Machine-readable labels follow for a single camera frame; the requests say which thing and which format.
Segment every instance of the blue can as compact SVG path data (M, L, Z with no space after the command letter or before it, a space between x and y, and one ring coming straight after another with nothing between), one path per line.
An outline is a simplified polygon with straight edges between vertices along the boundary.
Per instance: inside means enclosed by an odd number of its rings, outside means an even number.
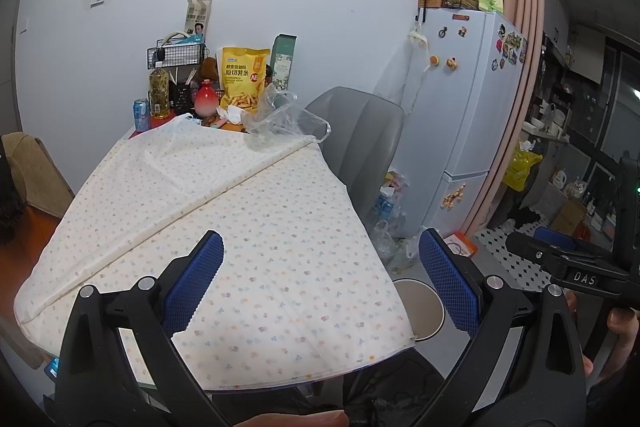
M133 103L133 120L136 122L136 131L145 132L149 130L149 118L151 118L149 112L149 101L146 98L140 98Z

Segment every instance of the checkered floor mat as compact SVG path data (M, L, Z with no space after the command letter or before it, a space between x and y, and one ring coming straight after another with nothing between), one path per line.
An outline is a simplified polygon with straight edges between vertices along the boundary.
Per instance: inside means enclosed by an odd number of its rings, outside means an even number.
M519 232L533 235L537 227L546 227L549 220L542 217L535 223L529 223L517 229ZM505 241L507 234L500 229L482 229L476 232L476 239L500 261L523 290L542 291L549 284L549 274L542 271L537 264L526 261L519 255L507 251Z

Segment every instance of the red ceramic bottle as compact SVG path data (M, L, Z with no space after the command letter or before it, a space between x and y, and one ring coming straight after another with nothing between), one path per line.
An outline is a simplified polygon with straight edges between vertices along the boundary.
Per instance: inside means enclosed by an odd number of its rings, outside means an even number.
M209 118L218 110L218 96L211 87L210 80L203 80L193 105L198 116Z

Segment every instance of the refrigerator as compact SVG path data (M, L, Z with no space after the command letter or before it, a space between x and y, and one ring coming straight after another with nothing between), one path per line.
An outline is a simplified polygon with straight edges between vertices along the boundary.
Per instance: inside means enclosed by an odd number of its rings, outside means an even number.
M391 165L408 184L404 235L424 225L447 237L462 227L494 161L527 43L501 15L473 10L427 10L418 32L438 64L424 71L424 55L412 55Z

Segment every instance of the metal screw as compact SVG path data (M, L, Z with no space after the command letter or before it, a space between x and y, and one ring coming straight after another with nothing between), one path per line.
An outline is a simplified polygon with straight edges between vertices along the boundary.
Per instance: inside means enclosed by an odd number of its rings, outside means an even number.
M94 294L94 287L93 286L82 286L82 288L80 288L80 296L83 299L86 299L87 297L91 297L91 295Z
M497 275L490 275L489 277L487 277L486 283L490 288L493 288L494 290L499 290L500 288L502 288L502 286L504 286L504 281Z
M143 277L138 281L138 288L141 290L150 290L156 284L156 280L153 277Z
M557 284L550 284L549 286L547 286L547 288L549 290L549 293L551 293L551 295L553 295L554 297L559 297L562 295L562 288Z

